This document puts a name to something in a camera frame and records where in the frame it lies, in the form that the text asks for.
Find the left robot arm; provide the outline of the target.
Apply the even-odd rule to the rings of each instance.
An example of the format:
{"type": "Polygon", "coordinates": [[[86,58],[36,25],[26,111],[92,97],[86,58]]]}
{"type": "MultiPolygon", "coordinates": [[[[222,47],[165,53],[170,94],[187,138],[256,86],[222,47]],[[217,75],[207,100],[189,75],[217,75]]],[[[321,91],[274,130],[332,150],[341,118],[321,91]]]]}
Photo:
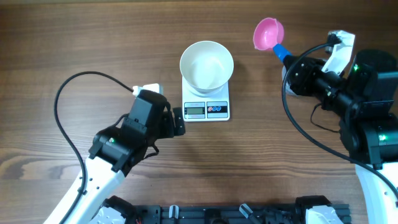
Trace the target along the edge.
{"type": "Polygon", "coordinates": [[[156,140],[184,134],[182,108],[160,93],[140,91],[128,114],[94,136],[81,172],[46,223],[89,223],[131,169],[150,157],[148,148],[158,155],[156,140]]]}

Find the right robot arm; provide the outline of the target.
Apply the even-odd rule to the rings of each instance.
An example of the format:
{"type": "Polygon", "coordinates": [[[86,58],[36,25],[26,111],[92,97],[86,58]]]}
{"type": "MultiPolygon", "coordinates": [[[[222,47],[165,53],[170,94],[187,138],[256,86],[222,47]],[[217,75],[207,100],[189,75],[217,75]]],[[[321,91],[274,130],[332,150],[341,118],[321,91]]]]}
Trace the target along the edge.
{"type": "Polygon", "coordinates": [[[348,77],[321,68],[320,59],[287,55],[287,83],[299,96],[314,96],[339,116],[339,135],[356,165],[369,223],[397,223],[397,60],[375,49],[359,51],[348,77]]]}

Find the pink scoop blue handle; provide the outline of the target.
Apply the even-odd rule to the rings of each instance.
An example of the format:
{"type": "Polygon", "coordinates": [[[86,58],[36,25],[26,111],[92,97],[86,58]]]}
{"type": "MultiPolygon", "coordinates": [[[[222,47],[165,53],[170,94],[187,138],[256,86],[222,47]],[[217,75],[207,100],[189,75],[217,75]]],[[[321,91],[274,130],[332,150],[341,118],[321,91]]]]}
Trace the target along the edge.
{"type": "Polygon", "coordinates": [[[277,58],[283,62],[290,52],[282,45],[284,27],[274,18],[267,17],[256,26],[253,34],[253,44],[256,50],[273,51],[277,58]]]}

